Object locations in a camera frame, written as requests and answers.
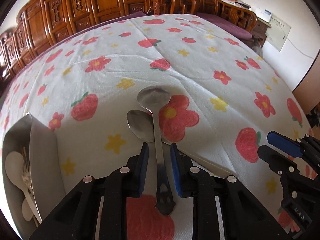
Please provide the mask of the small metal spoon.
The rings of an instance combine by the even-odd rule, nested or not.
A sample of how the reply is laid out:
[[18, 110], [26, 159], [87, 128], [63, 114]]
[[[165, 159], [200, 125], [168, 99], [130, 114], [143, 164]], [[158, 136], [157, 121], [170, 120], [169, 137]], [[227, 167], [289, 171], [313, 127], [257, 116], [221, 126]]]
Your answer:
[[[140, 140], [145, 142], [155, 142], [154, 130], [153, 130], [153, 119], [152, 116], [144, 111], [130, 110], [127, 112], [127, 124], [131, 129], [132, 133]], [[227, 176], [238, 175], [224, 167], [216, 165], [212, 162], [206, 161], [203, 158], [197, 157], [191, 153], [188, 153], [182, 149], [178, 149], [180, 153], [188, 156], [193, 161], [197, 162], [208, 171], [212, 172], [213, 175], [219, 178], [226, 178]]]

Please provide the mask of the large metal spoon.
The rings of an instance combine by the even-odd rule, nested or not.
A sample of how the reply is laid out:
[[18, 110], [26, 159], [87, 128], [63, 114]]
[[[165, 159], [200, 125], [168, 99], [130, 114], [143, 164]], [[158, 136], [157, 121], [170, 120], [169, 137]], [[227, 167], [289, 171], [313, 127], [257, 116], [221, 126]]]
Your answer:
[[152, 115], [157, 161], [156, 208], [161, 214], [167, 216], [172, 213], [175, 202], [172, 196], [163, 155], [159, 111], [169, 103], [170, 93], [162, 86], [149, 86], [138, 93], [137, 101], [141, 107], [147, 109]]

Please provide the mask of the white ceramic soup spoon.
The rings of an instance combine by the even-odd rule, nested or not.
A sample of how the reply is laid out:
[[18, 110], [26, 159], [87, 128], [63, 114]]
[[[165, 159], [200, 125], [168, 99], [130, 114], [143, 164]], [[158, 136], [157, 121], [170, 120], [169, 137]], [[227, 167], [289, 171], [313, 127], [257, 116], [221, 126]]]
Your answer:
[[16, 151], [12, 151], [7, 155], [5, 159], [5, 172], [10, 181], [24, 193], [25, 199], [32, 213], [36, 217], [37, 221], [41, 223], [42, 219], [39, 215], [37, 207], [28, 192], [27, 185], [23, 182], [22, 179], [23, 164], [23, 156]]

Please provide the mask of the white plastic spoon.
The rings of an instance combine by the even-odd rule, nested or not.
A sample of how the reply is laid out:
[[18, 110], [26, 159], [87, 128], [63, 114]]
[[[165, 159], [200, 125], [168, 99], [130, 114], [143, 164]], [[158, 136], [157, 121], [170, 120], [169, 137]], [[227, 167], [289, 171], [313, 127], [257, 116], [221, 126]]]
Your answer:
[[34, 214], [26, 199], [24, 199], [22, 202], [21, 211], [22, 211], [22, 216], [26, 221], [32, 220]]

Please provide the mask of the strawberry flower tablecloth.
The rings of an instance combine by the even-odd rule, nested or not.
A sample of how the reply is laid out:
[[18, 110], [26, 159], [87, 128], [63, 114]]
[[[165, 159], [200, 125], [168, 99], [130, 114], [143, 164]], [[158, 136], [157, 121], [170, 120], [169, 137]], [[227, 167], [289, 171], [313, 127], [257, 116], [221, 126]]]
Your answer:
[[100, 25], [35, 60], [13, 81], [1, 109], [1, 137], [33, 116], [57, 139], [65, 191], [84, 176], [108, 176], [140, 152], [127, 125], [138, 93], [164, 86], [163, 135], [179, 148], [234, 172], [287, 231], [280, 178], [258, 147], [276, 131], [312, 130], [291, 89], [254, 51], [192, 15], [159, 15]]

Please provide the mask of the metal rectangular tray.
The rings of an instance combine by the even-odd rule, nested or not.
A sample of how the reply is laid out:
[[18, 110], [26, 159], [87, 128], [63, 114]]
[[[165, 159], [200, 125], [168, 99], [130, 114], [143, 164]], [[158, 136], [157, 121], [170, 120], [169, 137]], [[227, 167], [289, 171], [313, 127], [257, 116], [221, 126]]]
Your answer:
[[53, 131], [27, 113], [6, 133], [3, 141], [2, 167], [4, 192], [12, 225], [22, 239], [29, 239], [36, 230], [35, 223], [23, 218], [25, 195], [5, 171], [5, 160], [11, 152], [26, 155], [30, 162], [30, 178], [37, 214], [44, 220], [66, 195], [59, 168], [57, 140]]

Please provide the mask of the purple bench cushion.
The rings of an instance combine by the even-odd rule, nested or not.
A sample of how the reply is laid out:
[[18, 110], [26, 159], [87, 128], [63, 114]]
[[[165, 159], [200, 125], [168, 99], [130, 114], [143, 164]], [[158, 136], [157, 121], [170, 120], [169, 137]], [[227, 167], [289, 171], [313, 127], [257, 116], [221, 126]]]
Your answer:
[[245, 29], [242, 29], [239, 26], [232, 24], [231, 22], [228, 22], [227, 20], [224, 20], [216, 15], [198, 12], [195, 16], [193, 16], [193, 18], [195, 17], [200, 17], [204, 20], [207, 20], [208, 22], [220, 27], [240, 40], [249, 40], [252, 38], [252, 34], [249, 31], [246, 31]]

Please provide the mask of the carved wooden bench back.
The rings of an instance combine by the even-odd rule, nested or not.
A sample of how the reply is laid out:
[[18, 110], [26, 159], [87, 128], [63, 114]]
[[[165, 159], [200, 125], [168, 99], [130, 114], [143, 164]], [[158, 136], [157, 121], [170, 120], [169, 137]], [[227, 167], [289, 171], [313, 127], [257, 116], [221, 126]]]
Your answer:
[[[1, 80], [11, 80], [53, 45], [96, 24], [145, 12], [145, 0], [29, 0], [16, 27], [1, 33]], [[215, 13], [217, 0], [200, 0], [198, 11]]]

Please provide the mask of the white wall panel box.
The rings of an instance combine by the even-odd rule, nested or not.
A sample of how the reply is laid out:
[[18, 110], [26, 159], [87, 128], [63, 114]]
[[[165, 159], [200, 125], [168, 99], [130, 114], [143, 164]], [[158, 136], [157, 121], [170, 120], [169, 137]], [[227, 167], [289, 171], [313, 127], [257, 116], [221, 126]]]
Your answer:
[[266, 40], [276, 48], [277, 51], [281, 51], [290, 33], [291, 26], [274, 14], [271, 17], [270, 25], [271, 27], [268, 27], [266, 31]]

